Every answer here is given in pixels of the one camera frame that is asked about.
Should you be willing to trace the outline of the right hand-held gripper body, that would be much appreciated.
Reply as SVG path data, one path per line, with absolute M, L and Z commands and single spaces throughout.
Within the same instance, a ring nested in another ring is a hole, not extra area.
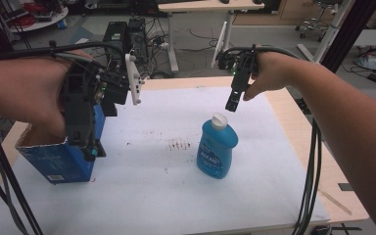
M 249 87 L 249 79 L 256 64 L 257 47 L 233 47 L 217 55 L 220 70 L 231 71 L 233 80 L 231 88 L 235 92 L 244 92 Z

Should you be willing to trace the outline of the blue cardboard box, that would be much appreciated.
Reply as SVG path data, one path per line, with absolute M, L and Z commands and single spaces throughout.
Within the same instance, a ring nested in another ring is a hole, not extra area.
M 29 124 L 15 147 L 50 183 L 90 180 L 94 162 L 87 161 L 67 139 L 62 140 L 40 126 Z

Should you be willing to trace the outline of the blue bottle with white cap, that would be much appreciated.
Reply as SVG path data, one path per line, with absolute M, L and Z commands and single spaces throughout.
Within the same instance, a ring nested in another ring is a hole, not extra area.
M 238 136 L 220 113 L 202 126 L 202 137 L 197 152 L 197 166 L 205 174 L 216 179 L 224 178 L 232 163 L 232 151 L 238 144 Z

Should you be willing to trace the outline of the person's right hand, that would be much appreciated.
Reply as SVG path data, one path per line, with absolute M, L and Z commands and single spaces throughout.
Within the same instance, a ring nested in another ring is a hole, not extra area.
M 254 81 L 246 90 L 243 100 L 250 101 L 265 91 L 275 91 L 298 80 L 299 66 L 303 60 L 274 52 L 257 55 L 258 74 L 252 75 Z

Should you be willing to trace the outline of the person's left hand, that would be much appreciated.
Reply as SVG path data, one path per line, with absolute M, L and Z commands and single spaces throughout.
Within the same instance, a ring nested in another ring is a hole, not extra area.
M 66 136 L 60 91 L 72 62 L 64 59 L 18 59 L 12 72 L 14 104 L 10 117 L 44 127 L 58 137 Z

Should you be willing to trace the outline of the beige desk with white legs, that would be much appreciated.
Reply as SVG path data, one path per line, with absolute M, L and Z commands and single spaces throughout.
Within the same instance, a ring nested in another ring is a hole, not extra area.
M 227 50 L 229 46 L 229 39 L 231 35 L 231 28 L 234 19 L 234 12 L 241 10 L 259 10 L 264 8 L 264 3 L 255 4 L 253 0 L 230 0 L 228 4 L 223 4 L 219 0 L 197 0 L 185 1 L 178 3 L 165 3 L 160 0 L 158 8 L 161 12 L 167 14 L 168 23 L 168 43 L 169 50 L 167 50 L 170 70 L 172 72 L 179 72 L 179 67 L 174 49 L 173 36 L 173 22 L 172 16 L 179 12 L 225 12 L 226 20 L 222 25 L 222 32 L 217 42 L 217 47 L 222 50 Z

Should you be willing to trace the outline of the black computer tower green label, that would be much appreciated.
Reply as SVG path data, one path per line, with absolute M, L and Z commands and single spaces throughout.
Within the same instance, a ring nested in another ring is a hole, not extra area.
M 118 60 L 129 51 L 128 33 L 126 22 L 109 22 L 103 41 L 110 43 L 121 49 L 121 53 L 112 48 L 106 48 L 105 52 L 108 59 Z

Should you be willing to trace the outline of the round white table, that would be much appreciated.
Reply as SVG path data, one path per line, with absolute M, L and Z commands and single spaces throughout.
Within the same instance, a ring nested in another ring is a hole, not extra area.
M 19 0 L 11 4 L 6 24 L 11 32 L 32 31 L 62 21 L 69 13 L 62 0 Z

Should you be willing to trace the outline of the white table mat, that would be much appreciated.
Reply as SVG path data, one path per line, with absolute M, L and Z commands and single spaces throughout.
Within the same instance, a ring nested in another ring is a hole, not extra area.
M 306 171 L 268 101 L 227 113 L 239 137 L 227 176 L 196 164 L 203 123 L 222 112 L 227 87 L 145 90 L 107 118 L 85 183 L 49 183 L 24 157 L 13 170 L 44 235 L 180 235 L 296 223 Z

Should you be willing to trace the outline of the wooden cabinet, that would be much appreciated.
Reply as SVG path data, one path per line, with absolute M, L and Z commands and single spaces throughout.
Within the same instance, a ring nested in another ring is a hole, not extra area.
M 313 0 L 282 0 L 279 10 L 282 20 L 303 20 L 317 14 L 319 6 Z

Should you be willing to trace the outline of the metal stool on wheels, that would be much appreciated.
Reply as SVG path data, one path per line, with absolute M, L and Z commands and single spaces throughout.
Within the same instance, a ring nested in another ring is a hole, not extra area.
M 305 38 L 309 31 L 315 30 L 319 32 L 318 41 L 321 42 L 329 27 L 329 23 L 322 19 L 325 11 L 329 10 L 332 15 L 335 15 L 339 11 L 343 0 L 312 0 L 312 2 L 319 7 L 319 11 L 315 17 L 305 19 L 297 24 L 295 31 L 300 33 L 300 38 Z

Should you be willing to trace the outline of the white metal stand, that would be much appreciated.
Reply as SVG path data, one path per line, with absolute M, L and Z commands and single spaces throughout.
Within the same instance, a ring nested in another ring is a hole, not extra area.
M 343 0 L 342 5 L 339 7 L 339 11 L 335 15 L 333 15 L 334 18 L 332 22 L 329 23 L 329 27 L 326 31 L 324 38 L 322 39 L 322 41 L 320 42 L 320 45 L 318 46 L 318 48 L 313 54 L 309 52 L 309 50 L 304 46 L 304 44 L 297 45 L 297 48 L 299 49 L 299 51 L 309 61 L 319 63 L 321 59 L 324 57 L 327 50 L 332 45 L 332 42 L 334 41 L 337 33 L 339 32 L 340 24 L 343 22 L 344 16 L 348 12 L 353 1 L 354 0 Z

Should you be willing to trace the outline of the blue and white cloth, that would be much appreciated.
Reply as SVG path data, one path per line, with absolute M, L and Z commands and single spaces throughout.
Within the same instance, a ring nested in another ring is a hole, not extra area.
M 376 55 L 362 55 L 356 58 L 353 62 L 361 68 L 376 71 Z

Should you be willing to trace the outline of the thin wooden stick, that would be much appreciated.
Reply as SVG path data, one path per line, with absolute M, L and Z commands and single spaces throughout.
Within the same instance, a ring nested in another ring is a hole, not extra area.
M 353 215 L 353 212 L 350 211 L 347 207 L 345 207 L 342 203 L 340 203 L 337 199 L 335 199 L 332 195 L 330 195 L 329 193 L 325 192 L 324 190 L 322 189 L 318 189 L 317 190 L 319 193 L 321 193 L 326 199 L 328 199 L 331 203 L 333 203 L 334 205 L 336 205 L 338 208 L 340 208 L 343 212 L 349 214 L 349 215 Z

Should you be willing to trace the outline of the black metal post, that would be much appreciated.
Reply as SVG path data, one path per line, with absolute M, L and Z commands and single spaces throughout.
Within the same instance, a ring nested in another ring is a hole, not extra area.
M 376 11 L 376 0 L 354 0 L 321 65 L 335 73 Z

